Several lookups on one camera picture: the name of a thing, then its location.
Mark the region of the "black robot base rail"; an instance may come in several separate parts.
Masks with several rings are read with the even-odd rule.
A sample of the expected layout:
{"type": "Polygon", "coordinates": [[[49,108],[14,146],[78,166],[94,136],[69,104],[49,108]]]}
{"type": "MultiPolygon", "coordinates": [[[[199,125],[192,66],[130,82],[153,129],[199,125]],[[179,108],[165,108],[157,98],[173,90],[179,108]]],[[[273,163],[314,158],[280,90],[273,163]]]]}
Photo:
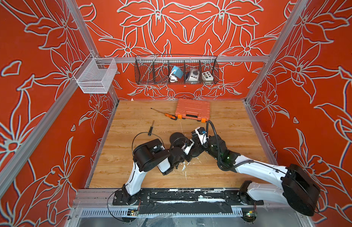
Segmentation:
{"type": "Polygon", "coordinates": [[[138,211],[150,212],[212,212],[231,211],[231,208],[254,209],[264,205],[262,200],[252,200],[238,189],[206,188],[143,188],[134,199],[127,201],[122,191],[116,191],[112,197],[113,206],[135,206],[138,211]]]}

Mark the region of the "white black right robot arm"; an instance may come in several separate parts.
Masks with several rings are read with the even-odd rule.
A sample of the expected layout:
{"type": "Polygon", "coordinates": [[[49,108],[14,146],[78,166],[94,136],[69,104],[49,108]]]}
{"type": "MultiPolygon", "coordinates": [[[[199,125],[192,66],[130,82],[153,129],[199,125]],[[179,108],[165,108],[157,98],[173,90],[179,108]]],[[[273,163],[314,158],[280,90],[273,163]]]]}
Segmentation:
{"type": "Polygon", "coordinates": [[[216,159],[220,170],[250,175],[268,182],[261,185],[245,181],[239,191],[245,203],[274,201],[287,204],[310,217],[317,212],[321,189],[299,165],[277,166],[250,159],[229,150],[219,135],[210,136],[203,127],[192,131],[192,140],[197,149],[216,159]]]}

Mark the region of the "black round stand base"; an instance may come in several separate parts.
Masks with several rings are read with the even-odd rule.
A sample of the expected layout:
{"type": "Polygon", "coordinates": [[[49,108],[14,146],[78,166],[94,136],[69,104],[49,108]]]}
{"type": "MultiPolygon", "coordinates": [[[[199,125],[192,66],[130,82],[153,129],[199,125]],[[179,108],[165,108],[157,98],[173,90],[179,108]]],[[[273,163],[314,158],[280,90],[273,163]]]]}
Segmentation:
{"type": "Polygon", "coordinates": [[[193,145],[189,151],[192,158],[196,158],[204,152],[204,147],[201,145],[193,145]]]}

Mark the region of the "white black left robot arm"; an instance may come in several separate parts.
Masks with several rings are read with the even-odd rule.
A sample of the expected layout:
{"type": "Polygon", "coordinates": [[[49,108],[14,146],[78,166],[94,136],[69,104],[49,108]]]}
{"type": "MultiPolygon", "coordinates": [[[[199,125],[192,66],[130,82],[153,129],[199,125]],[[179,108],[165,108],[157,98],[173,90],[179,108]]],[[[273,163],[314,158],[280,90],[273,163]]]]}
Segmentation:
{"type": "Polygon", "coordinates": [[[122,194],[127,201],[134,199],[141,191],[142,183],[146,174],[157,167],[163,175],[170,174],[184,161],[192,158],[192,149],[195,142],[188,139],[181,133],[174,133],[171,136],[171,147],[167,149],[162,138],[138,145],[132,151],[133,168],[128,181],[122,186],[122,194]]]}

